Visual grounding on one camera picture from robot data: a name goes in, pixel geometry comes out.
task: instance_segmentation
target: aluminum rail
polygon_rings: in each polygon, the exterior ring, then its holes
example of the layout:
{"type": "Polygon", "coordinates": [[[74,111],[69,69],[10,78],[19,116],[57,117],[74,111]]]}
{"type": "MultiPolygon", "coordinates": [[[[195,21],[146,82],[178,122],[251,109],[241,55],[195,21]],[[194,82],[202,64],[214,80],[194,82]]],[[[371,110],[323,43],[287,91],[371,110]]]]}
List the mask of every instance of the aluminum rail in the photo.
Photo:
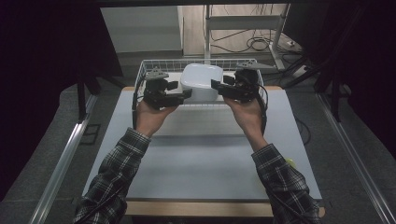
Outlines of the aluminum rail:
{"type": "Polygon", "coordinates": [[[356,148],[353,146],[352,142],[348,138],[347,133],[343,128],[343,125],[340,122],[338,122],[332,115],[332,112],[329,109],[330,104],[326,99],[326,96],[318,93],[317,97],[322,104],[327,119],[332,125],[332,128],[334,129],[334,132],[338,137],[338,140],[343,145],[344,151],[350,163],[352,164],[352,167],[355,169],[355,172],[359,180],[361,181],[364,189],[366,190],[382,222],[384,224],[395,224],[396,223],[395,216],[392,214],[392,211],[390,211],[389,205],[384,195],[382,194],[381,190],[370,176],[369,172],[367,171],[367,168],[364,166],[364,163],[361,160],[361,157],[359,156],[356,148]]]}
{"type": "Polygon", "coordinates": [[[87,127],[87,124],[90,120],[93,106],[95,105],[97,100],[96,96],[91,95],[87,101],[87,115],[85,119],[80,123],[76,124],[70,138],[64,148],[64,152],[61,155],[46,188],[44,189],[43,194],[41,195],[40,201],[33,212],[33,215],[29,221],[29,223],[44,223],[50,209],[52,207],[53,201],[55,200],[56,194],[62,182],[64,181],[64,176],[69,168],[70,162],[73,159],[73,156],[78,147],[78,143],[84,134],[84,130],[87,127]]]}

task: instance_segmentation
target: white container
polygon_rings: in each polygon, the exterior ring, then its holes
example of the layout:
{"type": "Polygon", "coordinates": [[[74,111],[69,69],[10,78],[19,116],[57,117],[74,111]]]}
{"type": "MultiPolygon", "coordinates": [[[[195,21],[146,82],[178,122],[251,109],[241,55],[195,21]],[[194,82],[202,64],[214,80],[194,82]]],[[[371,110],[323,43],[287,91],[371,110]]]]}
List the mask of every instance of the white container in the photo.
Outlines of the white container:
{"type": "Polygon", "coordinates": [[[186,101],[215,101],[218,98],[218,91],[211,88],[211,79],[221,81],[222,75],[222,68],[215,65],[188,64],[184,68],[180,78],[183,90],[192,89],[191,98],[186,99],[186,101]]]}

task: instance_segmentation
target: plaid shirt sleeve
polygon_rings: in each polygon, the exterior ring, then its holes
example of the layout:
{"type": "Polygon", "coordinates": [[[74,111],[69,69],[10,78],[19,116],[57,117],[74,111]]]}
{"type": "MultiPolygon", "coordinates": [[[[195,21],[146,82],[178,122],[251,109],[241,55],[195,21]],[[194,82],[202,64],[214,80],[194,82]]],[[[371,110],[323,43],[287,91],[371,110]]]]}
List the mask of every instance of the plaid shirt sleeve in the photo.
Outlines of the plaid shirt sleeve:
{"type": "Polygon", "coordinates": [[[318,203],[309,196],[304,176],[292,168],[270,144],[252,154],[260,180],[275,195],[268,194],[274,213],[274,223],[304,223],[284,204],[302,215],[309,223],[321,223],[318,203]]]}
{"type": "Polygon", "coordinates": [[[150,139],[128,128],[125,135],[106,155],[98,175],[92,180],[88,192],[82,197],[77,207],[74,222],[92,213],[84,223],[118,223],[125,214],[125,197],[131,185],[140,161],[144,156],[150,139]],[[98,205],[114,195],[98,211],[98,205]]]}

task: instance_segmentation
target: black cable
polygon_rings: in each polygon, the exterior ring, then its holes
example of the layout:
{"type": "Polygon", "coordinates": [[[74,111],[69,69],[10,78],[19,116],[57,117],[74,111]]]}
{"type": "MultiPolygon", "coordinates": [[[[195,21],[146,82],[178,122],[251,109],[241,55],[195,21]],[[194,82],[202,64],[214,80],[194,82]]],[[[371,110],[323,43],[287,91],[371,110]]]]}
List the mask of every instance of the black cable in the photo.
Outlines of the black cable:
{"type": "Polygon", "coordinates": [[[280,87],[282,86],[282,80],[283,80],[283,78],[284,78],[285,76],[286,76],[285,73],[283,73],[282,76],[280,76],[280,79],[279,79],[279,81],[277,82],[277,85],[278,85],[278,86],[280,86],[280,87]]]}
{"type": "Polygon", "coordinates": [[[271,187],[262,179],[262,176],[260,175],[259,171],[257,171],[257,173],[259,175],[260,181],[262,182],[262,184],[264,185],[264,187],[265,187],[265,189],[267,191],[268,196],[272,196],[273,199],[275,199],[278,203],[283,205],[284,208],[289,210],[293,215],[295,215],[297,218],[299,218],[303,223],[305,223],[305,224],[310,224],[311,223],[310,221],[308,221],[308,219],[306,219],[306,217],[304,217],[302,214],[299,214],[294,209],[292,209],[288,204],[284,203],[281,199],[279,199],[279,197],[276,196],[276,194],[271,189],[271,187]]]}
{"type": "Polygon", "coordinates": [[[258,85],[259,87],[261,87],[264,91],[265,91],[265,110],[268,109],[268,91],[264,88],[264,86],[260,85],[259,83],[257,83],[256,85],[258,85]]]}
{"type": "Polygon", "coordinates": [[[256,51],[264,51],[264,50],[268,49],[268,44],[261,37],[251,37],[250,39],[248,39],[247,40],[247,48],[246,49],[242,49],[242,50],[230,50],[230,49],[226,49],[224,47],[218,46],[218,45],[210,45],[210,46],[214,47],[214,48],[224,49],[224,50],[226,50],[228,52],[231,52],[231,53],[242,53],[242,52],[245,52],[245,51],[247,51],[249,49],[254,49],[256,51]],[[265,43],[265,48],[256,49],[254,47],[255,43],[265,43]]]}
{"type": "Polygon", "coordinates": [[[272,15],[272,9],[274,8],[274,4],[271,5],[270,15],[272,15]]]}
{"type": "Polygon", "coordinates": [[[265,126],[267,125],[267,103],[265,103],[262,97],[259,95],[259,92],[256,92],[256,100],[259,103],[260,111],[262,112],[262,135],[265,132],[265,126]]]}
{"type": "Polygon", "coordinates": [[[230,13],[228,13],[227,8],[225,7],[225,5],[224,5],[224,10],[227,13],[227,15],[230,15],[230,13]]]}
{"type": "Polygon", "coordinates": [[[250,31],[250,30],[243,30],[243,31],[240,31],[240,32],[236,32],[236,33],[234,33],[234,34],[231,34],[231,35],[226,35],[226,36],[224,36],[224,37],[221,37],[221,38],[219,38],[219,39],[215,39],[215,38],[213,38],[213,35],[212,35],[212,31],[210,31],[210,37],[212,38],[212,40],[213,41],[219,41],[219,40],[222,40],[222,39],[225,39],[225,38],[228,38],[228,37],[231,37],[231,36],[233,36],[233,35],[239,35],[239,34],[242,34],[242,33],[244,33],[244,32],[246,32],[246,31],[250,31]]]}
{"type": "Polygon", "coordinates": [[[251,12],[250,12],[250,16],[251,16],[251,14],[253,14],[253,12],[254,12],[254,10],[256,10],[257,11],[257,7],[259,6],[259,4],[257,4],[254,8],[253,8],[253,10],[251,10],[251,12]]]}
{"type": "MultiPolygon", "coordinates": [[[[264,9],[264,4],[262,4],[262,10],[264,9]]],[[[260,11],[260,15],[262,15],[262,10],[260,11]]]]}
{"type": "Polygon", "coordinates": [[[143,84],[144,79],[145,76],[140,77],[136,82],[136,86],[134,87],[134,98],[132,101],[132,125],[134,130],[136,130],[136,123],[137,123],[137,99],[138,99],[137,95],[140,86],[143,84]]]}
{"type": "Polygon", "coordinates": [[[294,116],[294,119],[297,122],[299,122],[302,126],[304,126],[306,128],[306,131],[308,132],[308,138],[304,141],[304,146],[306,146],[311,141],[311,137],[312,137],[311,131],[309,130],[308,126],[302,120],[298,119],[295,115],[293,115],[293,116],[294,116]]]}
{"type": "Polygon", "coordinates": [[[279,71],[278,73],[263,74],[263,75],[282,75],[281,77],[275,77],[275,78],[270,78],[270,79],[264,80],[264,82],[279,79],[278,85],[280,85],[281,81],[284,77],[294,74],[295,70],[297,68],[300,68],[307,60],[308,60],[308,58],[306,56],[303,56],[303,57],[299,58],[298,60],[296,60],[295,62],[293,62],[287,69],[285,69],[283,71],[279,71]]]}
{"type": "Polygon", "coordinates": [[[82,217],[79,221],[75,222],[74,224],[83,224],[88,218],[92,217],[95,215],[96,212],[98,212],[100,209],[102,209],[107,203],[110,202],[113,198],[115,198],[123,189],[126,188],[126,185],[122,185],[119,189],[116,190],[110,197],[105,199],[102,203],[99,203],[94,209],[91,210],[90,213],[82,217]]]}
{"type": "Polygon", "coordinates": [[[206,40],[205,36],[205,6],[202,8],[202,32],[204,33],[204,40],[206,40]]]}
{"type": "Polygon", "coordinates": [[[297,128],[298,128],[298,132],[301,134],[303,132],[303,125],[300,122],[297,122],[297,128]]]}

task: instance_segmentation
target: person's right hand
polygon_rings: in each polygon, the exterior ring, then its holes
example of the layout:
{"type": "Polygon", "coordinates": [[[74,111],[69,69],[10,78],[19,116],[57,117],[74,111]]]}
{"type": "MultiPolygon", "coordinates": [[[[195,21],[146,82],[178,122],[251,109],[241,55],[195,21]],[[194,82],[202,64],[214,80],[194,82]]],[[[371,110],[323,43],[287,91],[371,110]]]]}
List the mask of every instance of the person's right hand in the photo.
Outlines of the person's right hand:
{"type": "Polygon", "coordinates": [[[262,136],[262,112],[256,99],[241,104],[230,98],[223,97],[233,111],[233,116],[239,127],[244,131],[253,150],[261,149],[268,145],[262,136]]]}

